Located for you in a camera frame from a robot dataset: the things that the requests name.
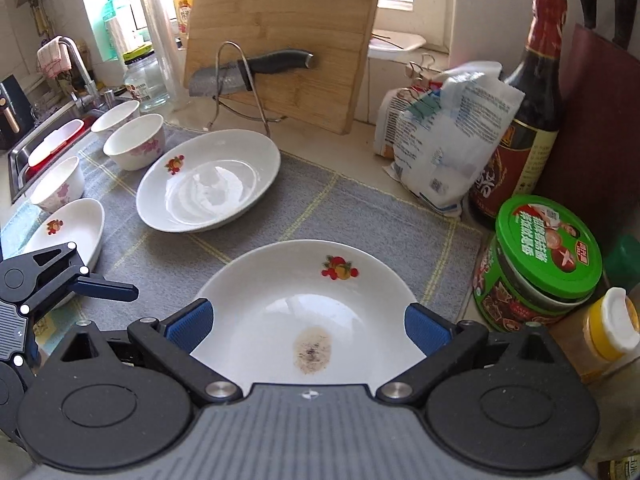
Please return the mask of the white fruit plate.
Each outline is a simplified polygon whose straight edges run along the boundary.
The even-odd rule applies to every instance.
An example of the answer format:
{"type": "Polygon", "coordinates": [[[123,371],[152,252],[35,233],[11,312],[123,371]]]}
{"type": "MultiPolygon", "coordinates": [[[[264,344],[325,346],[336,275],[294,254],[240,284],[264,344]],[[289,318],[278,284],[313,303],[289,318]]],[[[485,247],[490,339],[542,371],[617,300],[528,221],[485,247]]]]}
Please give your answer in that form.
{"type": "Polygon", "coordinates": [[[262,198],[281,166],[273,140],[227,129],[199,134],[160,156],[136,194],[140,219],[165,233],[217,229],[262,198]]]}
{"type": "Polygon", "coordinates": [[[424,357],[405,331],[416,297],[385,263],[326,240],[257,248],[200,290],[213,328],[192,354],[249,392],[252,385],[366,385],[424,357]]]}
{"type": "Polygon", "coordinates": [[[104,224],[105,211],[98,200],[74,200],[50,214],[18,255],[74,243],[84,266],[93,270],[102,248],[104,224]]]}

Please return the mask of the white floral bowl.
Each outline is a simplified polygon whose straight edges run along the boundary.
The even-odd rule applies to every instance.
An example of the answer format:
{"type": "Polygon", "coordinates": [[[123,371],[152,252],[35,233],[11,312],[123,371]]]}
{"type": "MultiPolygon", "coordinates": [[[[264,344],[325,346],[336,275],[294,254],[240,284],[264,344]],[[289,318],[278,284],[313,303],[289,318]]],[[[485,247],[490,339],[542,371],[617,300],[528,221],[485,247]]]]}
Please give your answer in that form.
{"type": "Polygon", "coordinates": [[[121,170],[152,165],[165,151],[164,118],[147,114],[118,128],[104,143],[103,153],[121,170]]]}
{"type": "Polygon", "coordinates": [[[140,116],[140,102],[129,100],[101,115],[91,126],[91,132],[104,143],[117,129],[140,116]]]}
{"type": "Polygon", "coordinates": [[[33,205],[48,214],[79,200],[85,192],[85,178],[78,156],[59,162],[40,179],[30,196],[33,205]]]}

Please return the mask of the grey checked dish mat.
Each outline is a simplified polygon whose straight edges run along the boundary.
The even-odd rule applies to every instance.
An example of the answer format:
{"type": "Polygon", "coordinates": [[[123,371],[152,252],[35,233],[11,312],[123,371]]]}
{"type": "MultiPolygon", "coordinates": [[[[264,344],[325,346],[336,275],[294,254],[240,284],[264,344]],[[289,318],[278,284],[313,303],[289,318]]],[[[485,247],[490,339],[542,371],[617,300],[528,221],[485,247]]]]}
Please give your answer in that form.
{"type": "Polygon", "coordinates": [[[119,170],[99,142],[87,143],[79,161],[86,196],[105,210],[96,270],[136,285],[140,295],[135,302],[71,299],[35,327],[45,352],[81,318],[101,330],[122,330],[145,315],[164,318],[194,299],[222,266],[280,240],[333,240],[356,247],[386,263],[421,304],[443,318],[454,321],[466,308],[479,230],[294,155],[282,156],[277,179],[246,214],[195,234],[146,226],[134,198],[141,172],[119,170]]]}

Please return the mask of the stainless steel sink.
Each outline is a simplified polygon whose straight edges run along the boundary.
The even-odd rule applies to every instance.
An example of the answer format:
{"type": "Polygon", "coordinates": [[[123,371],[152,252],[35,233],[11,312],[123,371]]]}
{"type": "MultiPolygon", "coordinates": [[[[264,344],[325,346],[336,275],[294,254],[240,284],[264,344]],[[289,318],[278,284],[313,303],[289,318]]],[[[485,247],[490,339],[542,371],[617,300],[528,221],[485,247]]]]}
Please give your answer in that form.
{"type": "Polygon", "coordinates": [[[70,148],[88,136],[107,111],[105,105],[81,112],[66,102],[18,142],[8,154],[11,204],[15,204],[44,172],[70,148]]]}

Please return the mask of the red basin in sink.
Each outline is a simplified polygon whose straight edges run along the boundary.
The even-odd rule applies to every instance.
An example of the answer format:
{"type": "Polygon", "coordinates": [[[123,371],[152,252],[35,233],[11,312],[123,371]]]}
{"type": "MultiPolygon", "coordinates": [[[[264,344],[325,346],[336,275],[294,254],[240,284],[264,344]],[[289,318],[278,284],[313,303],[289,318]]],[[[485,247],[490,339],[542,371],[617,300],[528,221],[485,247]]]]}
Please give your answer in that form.
{"type": "Polygon", "coordinates": [[[94,117],[75,118],[49,133],[29,154],[25,180],[34,178],[57,154],[86,133],[95,121],[94,117]]]}

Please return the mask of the yellow white cap spice jar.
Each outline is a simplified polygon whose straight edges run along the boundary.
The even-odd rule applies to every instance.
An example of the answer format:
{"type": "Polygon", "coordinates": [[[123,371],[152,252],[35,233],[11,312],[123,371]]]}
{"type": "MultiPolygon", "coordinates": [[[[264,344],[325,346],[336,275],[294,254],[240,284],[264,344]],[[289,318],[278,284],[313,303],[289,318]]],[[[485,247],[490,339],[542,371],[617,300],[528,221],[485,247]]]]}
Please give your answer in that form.
{"type": "Polygon", "coordinates": [[[551,326],[580,380],[590,384],[639,348],[639,315],[625,289],[611,287],[593,304],[551,326]]]}

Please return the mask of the chrome sink faucet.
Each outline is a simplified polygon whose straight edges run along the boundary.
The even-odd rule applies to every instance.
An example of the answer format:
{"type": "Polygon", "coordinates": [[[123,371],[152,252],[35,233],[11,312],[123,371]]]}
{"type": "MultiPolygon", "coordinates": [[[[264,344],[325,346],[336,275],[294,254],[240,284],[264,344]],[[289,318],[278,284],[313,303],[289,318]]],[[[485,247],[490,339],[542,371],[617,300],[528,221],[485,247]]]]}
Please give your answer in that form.
{"type": "Polygon", "coordinates": [[[60,47],[66,47],[73,66],[78,69],[81,79],[85,83],[86,94],[84,96],[80,96],[76,91],[72,91],[70,92],[70,98],[81,112],[99,108],[103,103],[102,98],[99,94],[98,88],[96,88],[96,82],[91,78],[87,67],[85,66],[76,42],[72,38],[65,36],[57,36],[56,40],[58,40],[58,45],[60,47]]]}

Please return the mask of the dark soy sauce bottle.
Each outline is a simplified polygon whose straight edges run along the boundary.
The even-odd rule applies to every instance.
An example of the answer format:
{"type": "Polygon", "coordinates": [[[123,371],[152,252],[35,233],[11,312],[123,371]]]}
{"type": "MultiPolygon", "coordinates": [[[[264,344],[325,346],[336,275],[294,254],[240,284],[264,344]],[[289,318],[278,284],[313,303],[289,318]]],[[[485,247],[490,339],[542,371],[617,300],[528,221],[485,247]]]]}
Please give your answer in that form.
{"type": "Polygon", "coordinates": [[[469,192],[473,218],[495,227],[510,197],[529,194],[540,178],[563,119],[559,86],[567,0],[533,0],[533,19],[520,64],[506,83],[524,100],[469,192]]]}

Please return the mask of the green cap jar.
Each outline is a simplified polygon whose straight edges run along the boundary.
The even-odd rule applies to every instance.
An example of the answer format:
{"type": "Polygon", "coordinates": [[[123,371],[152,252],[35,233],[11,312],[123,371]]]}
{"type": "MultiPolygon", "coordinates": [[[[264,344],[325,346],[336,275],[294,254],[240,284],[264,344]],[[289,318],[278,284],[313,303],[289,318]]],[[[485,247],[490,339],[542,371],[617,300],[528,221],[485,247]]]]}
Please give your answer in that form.
{"type": "Polygon", "coordinates": [[[603,261],[606,280],[610,286],[630,292],[639,284],[640,243],[632,235],[619,237],[603,261]]]}

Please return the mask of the white clipped food bag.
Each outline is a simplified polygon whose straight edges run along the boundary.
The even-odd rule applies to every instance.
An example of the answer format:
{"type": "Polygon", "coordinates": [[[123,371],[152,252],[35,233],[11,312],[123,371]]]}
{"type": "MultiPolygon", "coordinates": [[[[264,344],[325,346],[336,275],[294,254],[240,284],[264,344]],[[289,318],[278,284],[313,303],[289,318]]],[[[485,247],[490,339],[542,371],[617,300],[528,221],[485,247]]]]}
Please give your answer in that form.
{"type": "Polygon", "coordinates": [[[524,100],[501,72],[498,62],[473,61],[433,78],[413,76],[418,95],[398,118],[385,171],[438,214],[462,215],[464,196],[524,100]]]}

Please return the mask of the glass jar green lid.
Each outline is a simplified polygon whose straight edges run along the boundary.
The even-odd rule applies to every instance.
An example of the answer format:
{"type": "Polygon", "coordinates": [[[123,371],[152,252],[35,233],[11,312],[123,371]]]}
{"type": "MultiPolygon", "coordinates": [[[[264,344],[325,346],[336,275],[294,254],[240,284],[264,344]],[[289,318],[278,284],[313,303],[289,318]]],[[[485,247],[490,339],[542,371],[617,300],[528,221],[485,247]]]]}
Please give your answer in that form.
{"type": "Polygon", "coordinates": [[[126,67],[124,85],[140,103],[142,113],[149,113],[169,100],[160,63],[150,42],[125,52],[122,59],[126,67]]]}

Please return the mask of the pink cloth on faucet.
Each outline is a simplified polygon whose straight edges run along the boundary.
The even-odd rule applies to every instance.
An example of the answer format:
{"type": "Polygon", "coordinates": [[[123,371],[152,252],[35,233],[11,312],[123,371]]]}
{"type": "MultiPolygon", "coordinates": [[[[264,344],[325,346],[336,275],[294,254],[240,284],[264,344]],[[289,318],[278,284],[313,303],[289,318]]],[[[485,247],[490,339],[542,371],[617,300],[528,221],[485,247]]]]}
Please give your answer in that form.
{"type": "Polygon", "coordinates": [[[40,72],[51,79],[72,69],[68,47],[62,44],[60,36],[53,38],[37,51],[37,62],[40,72]]]}

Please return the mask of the green dish soap bottle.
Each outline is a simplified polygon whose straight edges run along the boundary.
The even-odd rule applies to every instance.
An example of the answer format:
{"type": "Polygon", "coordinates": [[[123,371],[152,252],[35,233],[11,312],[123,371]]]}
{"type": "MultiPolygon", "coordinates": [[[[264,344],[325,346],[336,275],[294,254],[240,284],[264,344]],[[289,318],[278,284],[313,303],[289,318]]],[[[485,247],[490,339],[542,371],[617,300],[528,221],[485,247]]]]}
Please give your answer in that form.
{"type": "Polygon", "coordinates": [[[122,60],[128,51],[128,26],[126,0],[106,0],[102,8],[102,21],[112,50],[122,60]]]}

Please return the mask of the white dish on windowsill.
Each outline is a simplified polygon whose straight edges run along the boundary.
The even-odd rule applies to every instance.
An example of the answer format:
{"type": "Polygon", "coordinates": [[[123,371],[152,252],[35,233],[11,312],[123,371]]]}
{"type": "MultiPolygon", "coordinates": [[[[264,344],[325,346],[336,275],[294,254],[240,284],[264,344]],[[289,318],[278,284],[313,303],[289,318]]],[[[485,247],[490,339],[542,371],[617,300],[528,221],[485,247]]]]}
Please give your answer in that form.
{"type": "Polygon", "coordinates": [[[426,45],[426,40],[408,32],[375,29],[370,37],[368,57],[378,60],[397,60],[426,45]]]}

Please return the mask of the bamboo cutting board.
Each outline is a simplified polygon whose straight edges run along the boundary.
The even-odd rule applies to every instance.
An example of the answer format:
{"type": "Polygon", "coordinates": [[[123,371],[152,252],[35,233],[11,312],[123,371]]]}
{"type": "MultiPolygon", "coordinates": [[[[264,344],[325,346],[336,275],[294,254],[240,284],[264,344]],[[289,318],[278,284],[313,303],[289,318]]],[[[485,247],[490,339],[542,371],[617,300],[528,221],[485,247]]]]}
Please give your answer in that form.
{"type": "Polygon", "coordinates": [[[377,8],[378,0],[194,0],[183,78],[241,55],[307,50],[309,70],[260,75],[255,93],[233,101],[349,133],[377,8]]]}

